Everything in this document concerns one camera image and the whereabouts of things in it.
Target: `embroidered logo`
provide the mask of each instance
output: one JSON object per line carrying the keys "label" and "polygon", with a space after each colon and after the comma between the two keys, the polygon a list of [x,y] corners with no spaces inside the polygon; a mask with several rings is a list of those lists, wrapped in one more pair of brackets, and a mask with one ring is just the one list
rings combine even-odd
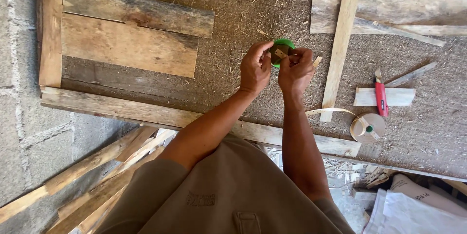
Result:
{"label": "embroidered logo", "polygon": [[213,206],[216,203],[216,195],[196,195],[188,190],[186,204],[194,207]]}

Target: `red utility knife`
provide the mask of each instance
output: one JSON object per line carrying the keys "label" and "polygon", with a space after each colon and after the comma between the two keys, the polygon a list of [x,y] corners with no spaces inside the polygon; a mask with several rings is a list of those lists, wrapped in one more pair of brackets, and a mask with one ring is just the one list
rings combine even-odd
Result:
{"label": "red utility knife", "polygon": [[388,102],[386,101],[386,90],[384,84],[381,81],[381,69],[377,69],[375,72],[375,92],[377,94],[377,106],[378,112],[381,116],[388,117]]}

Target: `hand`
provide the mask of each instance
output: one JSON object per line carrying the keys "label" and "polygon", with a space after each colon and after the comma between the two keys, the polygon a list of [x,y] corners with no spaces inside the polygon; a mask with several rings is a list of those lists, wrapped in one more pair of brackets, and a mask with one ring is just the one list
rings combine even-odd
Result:
{"label": "hand", "polygon": [[278,82],[284,96],[302,97],[315,73],[313,51],[296,48],[281,60]]}
{"label": "hand", "polygon": [[273,45],[271,41],[261,41],[250,47],[240,65],[239,91],[258,96],[266,87],[271,76],[271,53],[266,51]]}

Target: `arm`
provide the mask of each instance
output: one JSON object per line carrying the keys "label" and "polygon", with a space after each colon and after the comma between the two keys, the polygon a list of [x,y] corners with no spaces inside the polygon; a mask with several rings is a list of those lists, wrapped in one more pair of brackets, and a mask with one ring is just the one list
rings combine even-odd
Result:
{"label": "arm", "polygon": [[271,55],[265,54],[265,51],[272,45],[271,41],[253,44],[240,66],[239,90],[181,130],[158,158],[172,159],[190,171],[196,163],[211,154],[268,84]]}
{"label": "arm", "polygon": [[332,201],[324,163],[316,146],[313,129],[305,115],[303,93],[313,74],[313,52],[306,48],[293,50],[281,61],[279,85],[284,96],[282,157],[284,173],[311,201]]}

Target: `olive shirt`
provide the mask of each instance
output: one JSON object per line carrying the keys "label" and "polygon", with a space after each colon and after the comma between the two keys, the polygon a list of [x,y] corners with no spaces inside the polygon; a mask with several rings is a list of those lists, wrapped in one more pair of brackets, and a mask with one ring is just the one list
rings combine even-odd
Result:
{"label": "olive shirt", "polygon": [[327,199],[311,201],[258,147],[227,135],[193,170],[141,166],[96,234],[354,233]]}

